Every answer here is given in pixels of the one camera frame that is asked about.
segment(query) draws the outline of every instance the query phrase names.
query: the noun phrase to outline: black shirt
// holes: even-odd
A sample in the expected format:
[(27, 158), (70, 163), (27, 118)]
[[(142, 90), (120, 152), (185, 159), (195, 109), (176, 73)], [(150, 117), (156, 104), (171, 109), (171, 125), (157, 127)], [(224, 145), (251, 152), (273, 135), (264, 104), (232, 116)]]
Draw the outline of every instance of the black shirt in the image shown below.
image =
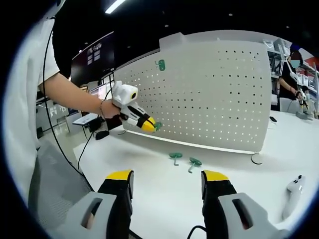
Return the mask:
[[(288, 85), (297, 90), (297, 82), (293, 78), (291, 78), (288, 64), (290, 65), (291, 70), (296, 73), (295, 68), (293, 68), (290, 62), (281, 61), (279, 77), (283, 78)], [(286, 90), (283, 86), (280, 85), (279, 98), (288, 98), (291, 100), (295, 100), (296, 96), (291, 91)]]

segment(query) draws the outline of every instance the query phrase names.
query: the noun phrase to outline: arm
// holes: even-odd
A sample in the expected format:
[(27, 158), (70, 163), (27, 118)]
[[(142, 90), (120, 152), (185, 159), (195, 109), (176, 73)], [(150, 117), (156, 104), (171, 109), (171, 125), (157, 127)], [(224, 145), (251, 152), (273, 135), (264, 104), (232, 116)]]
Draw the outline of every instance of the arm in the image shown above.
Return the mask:
[[(39, 85), (39, 88), (43, 92), (43, 83)], [(45, 94), (61, 106), (102, 115), (101, 100), (82, 91), (60, 73), (45, 81)], [(105, 118), (112, 118), (120, 114), (120, 110), (111, 101), (102, 103), (102, 111)]]
[(288, 83), (284, 80), (284, 78), (280, 77), (279, 78), (279, 84), (284, 87), (287, 91), (292, 92), (294, 95), (296, 95), (296, 90), (291, 87), (290, 85), (288, 85)]

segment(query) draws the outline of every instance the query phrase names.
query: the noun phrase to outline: face mask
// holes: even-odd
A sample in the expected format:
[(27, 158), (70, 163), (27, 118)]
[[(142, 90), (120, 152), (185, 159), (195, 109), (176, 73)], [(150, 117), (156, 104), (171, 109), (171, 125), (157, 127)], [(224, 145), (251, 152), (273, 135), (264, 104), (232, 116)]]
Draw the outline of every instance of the face mask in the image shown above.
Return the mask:
[(291, 60), (290, 63), (294, 68), (298, 68), (300, 65), (300, 61), (298, 60)]

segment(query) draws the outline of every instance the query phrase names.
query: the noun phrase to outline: green plastic clip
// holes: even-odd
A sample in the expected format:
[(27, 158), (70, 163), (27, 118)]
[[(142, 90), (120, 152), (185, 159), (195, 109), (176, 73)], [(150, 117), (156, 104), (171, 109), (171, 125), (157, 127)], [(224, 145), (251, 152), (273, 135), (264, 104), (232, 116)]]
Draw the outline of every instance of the green plastic clip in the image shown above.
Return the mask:
[(156, 63), (156, 61), (155, 61), (155, 64), (159, 66), (159, 70), (160, 71), (164, 71), (165, 70), (165, 61), (164, 60), (159, 60), (158, 63)]
[(156, 122), (156, 123), (154, 124), (154, 127), (155, 127), (156, 131), (159, 131), (159, 129), (160, 129), (162, 126), (163, 126), (163, 124), (162, 124), (161, 122)]
[(199, 167), (199, 166), (201, 165), (201, 162), (200, 162), (198, 159), (192, 158), (192, 157), (189, 158), (189, 161), (192, 163), (192, 165), (191, 165), (191, 167), (189, 168), (188, 172), (189, 172), (189, 173), (193, 173), (193, 172), (191, 171), (191, 169), (192, 169), (194, 166)]
[(177, 152), (177, 153), (170, 153), (169, 156), (174, 159), (174, 165), (175, 165), (175, 166), (179, 166), (179, 164), (176, 163), (176, 160), (177, 160), (178, 158), (182, 158), (182, 157), (183, 157), (183, 154)]

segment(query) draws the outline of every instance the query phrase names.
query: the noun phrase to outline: desk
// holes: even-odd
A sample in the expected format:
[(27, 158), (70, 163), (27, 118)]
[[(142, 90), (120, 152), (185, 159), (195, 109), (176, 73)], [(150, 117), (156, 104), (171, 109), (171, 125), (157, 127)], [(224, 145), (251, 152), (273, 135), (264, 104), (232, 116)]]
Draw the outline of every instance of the desk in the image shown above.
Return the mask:
[(94, 114), (94, 113), (89, 113), (77, 120), (75, 120), (73, 122), (73, 124), (76, 124), (76, 125), (80, 125), (80, 126), (84, 126), (86, 125), (87, 123), (91, 122), (92, 120), (95, 120), (96, 118), (98, 117), (97, 114)]
[[(87, 145), (80, 166), (94, 190), (114, 171), (134, 170), (134, 196), (131, 230), (142, 238), (186, 238), (191, 228), (203, 225), (201, 171), (227, 175), (237, 192), (245, 192), (268, 211), (268, 218), (279, 229), (291, 229), (308, 207), (319, 183), (319, 120), (305, 121), (288, 113), (273, 112), (278, 122), (269, 121), (260, 155), (264, 163), (255, 165), (250, 155), (215, 151), (175, 144), (123, 132), (120, 127), (110, 136)], [(84, 144), (76, 147), (79, 158)], [(168, 153), (182, 152), (179, 166)], [(189, 157), (203, 165), (188, 173)], [(298, 175), (306, 176), (304, 192), (293, 214), (284, 222), (281, 213), (288, 199), (286, 186)], [(204, 239), (201, 230), (192, 239)]]

